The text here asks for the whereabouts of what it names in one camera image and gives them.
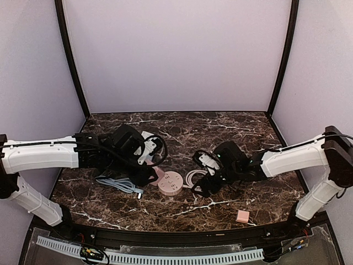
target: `black cable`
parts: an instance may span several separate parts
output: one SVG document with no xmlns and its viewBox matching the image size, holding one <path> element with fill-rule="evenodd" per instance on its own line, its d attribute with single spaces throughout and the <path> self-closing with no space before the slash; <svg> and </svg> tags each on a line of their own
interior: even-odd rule
<svg viewBox="0 0 353 265">
<path fill-rule="evenodd" d="M 275 251 L 272 251 L 271 253 L 265 255 L 265 258 L 269 257 L 269 255 L 276 253 L 277 251 L 281 250 L 282 248 L 288 246 L 296 237 L 289 239 L 289 241 L 287 243 L 285 243 L 283 246 L 281 246 L 280 248 L 276 249 Z"/>
<path fill-rule="evenodd" d="M 353 136 L 350 136 L 350 135 L 347 135 L 347 134 L 330 134 L 330 135 L 324 135 L 324 136 L 321 136 L 317 139 L 314 139 L 314 140 L 310 140 L 310 141 L 307 141 L 307 142 L 303 142 L 301 144 L 297 144 L 297 145 L 292 145 L 292 146 L 288 146 L 288 147 L 284 147 L 282 149 L 265 149 L 265 150 L 268 150 L 268 151 L 271 151 L 271 152 L 284 152 L 284 151 L 288 151 L 290 149 L 294 149 L 294 148 L 297 148 L 297 147 L 301 147 L 301 146 L 304 146 L 304 145 L 309 145 L 309 144 L 312 144 L 313 142 L 315 141 L 320 141 L 322 139 L 325 139 L 325 138 L 330 138 L 330 137 L 345 137 L 345 138 L 348 138 L 348 139 L 351 139 L 353 140 Z"/>
<path fill-rule="evenodd" d="M 341 194 L 341 195 L 338 195 L 338 192 L 337 192 L 337 194 L 336 194 L 336 198 L 337 198 L 337 199 L 342 198 L 342 197 L 343 197 L 343 195 L 346 193 L 346 191 L 347 191 L 347 188 L 345 188 L 345 189 L 343 190 L 343 192 L 342 192 L 342 194 Z"/>
<path fill-rule="evenodd" d="M 3 145 L 0 146 L 0 149 L 2 148 L 9 148 L 9 147 L 22 147 L 22 146 L 34 146 L 34 145 L 52 145 L 52 144 L 80 144 L 80 145 L 86 145 L 86 146 L 92 146 L 92 147 L 96 147 L 99 149 L 104 150 L 105 152 L 113 155 L 114 157 L 118 158 L 119 160 L 124 161 L 125 163 L 127 163 L 129 166 L 132 167 L 139 167 L 139 168 L 149 168 L 149 167 L 155 167 L 158 166 L 160 164 L 162 164 L 164 162 L 164 160 L 167 158 L 168 156 L 168 149 L 167 149 L 167 144 L 165 143 L 164 139 L 162 137 L 160 137 L 159 135 L 151 135 L 148 138 L 145 139 L 145 142 L 148 141 L 151 138 L 158 138 L 160 139 L 160 141 L 163 144 L 163 148 L 164 148 L 164 155 L 163 157 L 156 163 L 151 164 L 151 165 L 139 165 L 138 163 L 131 163 L 130 161 L 126 160 L 125 158 L 123 158 L 121 155 L 119 155 L 118 153 L 112 151 L 111 149 L 102 146 L 102 145 L 97 145 L 97 144 L 93 144 L 90 142 L 78 142 L 78 141 L 56 141 L 56 142 L 31 142 L 31 143 L 26 143 L 26 144 L 16 144 L 16 145 Z"/>
<path fill-rule="evenodd" d="M 109 258 L 109 256 L 105 253 L 105 251 L 101 250 L 99 247 L 93 246 L 93 245 L 88 244 L 88 243 L 82 243 L 82 242 L 80 243 L 80 242 L 75 242 L 75 241 L 73 241 L 79 234 L 78 234 L 76 237 L 74 237 L 73 239 L 70 239 L 70 238 L 65 238 L 64 236 L 60 235 L 59 232 L 56 231 L 54 228 L 52 228 L 51 230 L 52 230 L 53 232 L 55 232 L 59 237 L 61 237 L 62 239 L 66 240 L 66 241 L 71 241 L 71 242 L 80 244 L 81 247 L 82 247 L 82 245 L 86 245 L 86 246 L 89 246 L 90 248 L 94 248 L 94 249 L 97 250 L 100 254 L 103 254 L 103 256 L 106 257 L 106 260 L 107 260 L 106 265 L 109 265 L 109 264 L 110 264 L 110 258 Z"/>
</svg>

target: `black metal pole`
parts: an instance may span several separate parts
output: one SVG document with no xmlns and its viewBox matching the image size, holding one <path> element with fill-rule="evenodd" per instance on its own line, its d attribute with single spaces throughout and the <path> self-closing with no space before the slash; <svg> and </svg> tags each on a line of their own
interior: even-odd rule
<svg viewBox="0 0 353 265">
<path fill-rule="evenodd" d="M 79 77 L 78 77 L 78 73 L 77 73 L 77 69 L 76 69 L 76 64 L 73 59 L 73 54 L 72 54 L 71 45 L 70 45 L 70 39 L 68 37 L 68 32 L 67 32 L 67 27 L 66 27 L 65 14 L 64 14 L 64 9 L 63 9 L 63 5 L 62 5 L 62 0 L 55 0 L 55 8 L 56 8 L 56 14 L 57 14 L 57 21 L 59 23 L 59 28 L 60 28 L 60 33 L 61 33 L 61 39 L 62 39 L 62 43 L 64 46 L 66 59 L 67 59 L 67 63 L 68 63 L 69 69 L 70 69 L 72 81 L 75 86 L 78 100 L 81 104 L 81 108 L 84 113 L 84 116 L 86 117 L 86 119 L 88 119 L 90 117 L 90 112 L 88 109 L 86 99 L 83 94 L 81 83 L 79 81 Z"/>
<path fill-rule="evenodd" d="M 289 16 L 289 23 L 288 23 L 285 46 L 284 46 L 283 54 L 282 54 L 282 60 L 281 60 L 280 68 L 278 71 L 278 75 L 277 75 L 277 79 L 276 79 L 276 83 L 275 83 L 275 88 L 272 93 L 270 105 L 267 110 L 267 113 L 270 116 L 272 116 L 272 114 L 274 113 L 276 103 L 278 100 L 278 96 L 280 94 L 283 78 L 285 76 L 288 58 L 289 58 L 289 54 L 291 52 L 291 47 L 292 47 L 292 42 L 293 42 L 294 29 L 296 27 L 298 6 L 299 6 L 299 0 L 292 0 L 292 7 L 291 7 L 291 13 Z"/>
</svg>

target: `black frame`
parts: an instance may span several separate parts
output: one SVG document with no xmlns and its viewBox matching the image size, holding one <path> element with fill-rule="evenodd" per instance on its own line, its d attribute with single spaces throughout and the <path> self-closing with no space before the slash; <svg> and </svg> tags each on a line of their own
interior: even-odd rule
<svg viewBox="0 0 353 265">
<path fill-rule="evenodd" d="M 79 229 L 84 234 L 86 243 L 96 245 L 98 247 L 119 248 L 121 245 L 149 247 L 200 247 L 241 243 L 243 248 L 254 246 L 257 248 L 278 248 L 281 246 L 282 239 L 269 240 L 266 234 L 269 230 L 280 228 L 283 224 L 284 222 L 279 222 L 277 224 L 248 227 L 243 229 L 187 233 L 124 231 L 84 225 L 74 225 L 74 228 Z M 327 224 L 339 262 L 341 265 L 344 265 L 343 257 L 326 211 L 317 213 L 315 218 L 310 220 L 310 224 L 310 227 Z M 33 233 L 33 228 L 35 227 L 52 231 L 50 236 L 60 238 L 57 233 L 53 232 L 52 227 L 46 225 L 42 220 L 35 216 L 25 237 L 19 265 L 24 264 L 29 242 Z"/>
<path fill-rule="evenodd" d="M 55 0 L 55 8 L 56 8 L 57 21 L 58 21 L 59 28 L 60 28 L 62 44 L 63 44 L 64 50 L 65 50 L 66 60 L 67 60 L 67 64 L 70 69 L 72 81 L 75 86 L 75 90 L 76 90 L 77 97 L 80 102 L 83 114 L 84 114 L 85 118 L 88 119 L 90 117 L 90 112 L 88 109 L 87 101 L 84 97 L 82 86 L 81 86 L 81 83 L 80 83 L 80 80 L 78 77 L 76 64 L 75 64 L 75 61 L 73 58 L 70 39 L 68 37 L 68 31 L 67 31 L 67 27 L 66 27 L 65 14 L 64 14 L 64 8 L 62 5 L 62 0 Z"/>
<path fill-rule="evenodd" d="M 278 75 L 274 87 L 274 91 L 272 93 L 271 101 L 267 113 L 272 116 L 276 107 L 276 103 L 280 94 L 280 90 L 282 87 L 282 82 L 286 73 L 287 63 L 289 59 L 289 55 L 291 52 L 294 30 L 296 27 L 297 15 L 298 15 L 298 7 L 299 0 L 292 0 L 291 13 L 289 16 L 289 23 L 286 35 L 285 46 L 283 48 L 283 54 L 281 59 L 280 68 L 278 70 Z"/>
</svg>

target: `round power strip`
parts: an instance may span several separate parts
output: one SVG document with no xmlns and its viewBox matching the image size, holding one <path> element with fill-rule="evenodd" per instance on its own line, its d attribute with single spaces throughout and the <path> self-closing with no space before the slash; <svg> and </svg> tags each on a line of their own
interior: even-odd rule
<svg viewBox="0 0 353 265">
<path fill-rule="evenodd" d="M 178 172 L 167 171 L 158 182 L 158 189 L 167 196 L 177 195 L 183 189 L 183 177 Z"/>
</svg>

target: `white arm segment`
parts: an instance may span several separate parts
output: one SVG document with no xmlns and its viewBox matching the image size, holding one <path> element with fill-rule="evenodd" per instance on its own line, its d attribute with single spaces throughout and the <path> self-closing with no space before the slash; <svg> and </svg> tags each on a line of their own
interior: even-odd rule
<svg viewBox="0 0 353 265">
<path fill-rule="evenodd" d="M 314 214 L 343 188 L 329 180 L 330 169 L 327 168 L 321 180 L 302 198 L 296 208 L 296 216 L 304 221 L 310 220 Z"/>
<path fill-rule="evenodd" d="M 3 148 L 4 157 L 1 159 L 4 169 L 8 174 L 14 174 L 22 170 L 51 168 L 51 167 L 78 167 L 78 153 L 76 139 L 67 136 L 60 139 L 41 141 L 13 141 L 8 140 L 6 145 L 28 144 L 34 142 L 72 141 L 72 144 L 55 145 L 31 145 L 21 147 Z"/>
<path fill-rule="evenodd" d="M 325 139 L 283 152 L 268 151 L 262 157 L 261 168 L 267 177 L 301 168 L 326 166 L 328 161 L 322 149 Z"/>
<path fill-rule="evenodd" d="M 220 166 L 217 164 L 217 162 L 210 158 L 207 154 L 202 154 L 202 156 L 199 157 L 200 162 L 204 167 L 207 167 L 207 170 L 209 171 L 210 175 L 213 176 L 215 174 L 215 171 L 212 169 L 218 170 Z"/>
<path fill-rule="evenodd" d="M 48 225 L 55 226 L 61 223 L 62 210 L 57 203 L 53 203 L 19 176 L 17 178 L 18 192 L 14 192 L 8 198 L 13 200 L 27 210 L 28 213 L 33 213 L 43 219 Z"/>
</svg>

